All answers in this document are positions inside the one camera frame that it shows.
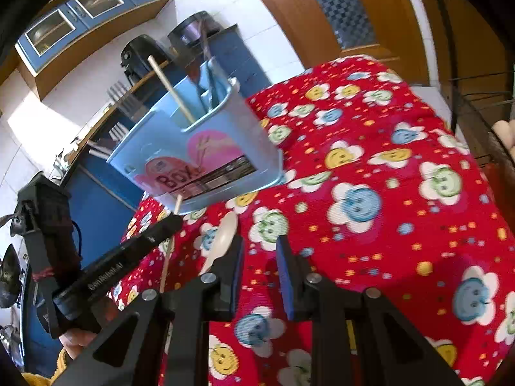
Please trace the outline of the left hand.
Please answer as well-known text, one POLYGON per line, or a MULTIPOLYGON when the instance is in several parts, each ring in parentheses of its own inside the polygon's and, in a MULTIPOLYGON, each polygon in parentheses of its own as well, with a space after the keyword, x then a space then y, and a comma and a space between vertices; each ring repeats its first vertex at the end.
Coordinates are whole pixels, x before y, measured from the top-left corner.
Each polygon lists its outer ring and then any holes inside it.
POLYGON ((66 353, 72 360, 74 360, 81 354, 83 349, 96 338, 96 336, 96 333, 92 333, 91 331, 74 328, 64 333, 59 337, 59 340, 66 353))

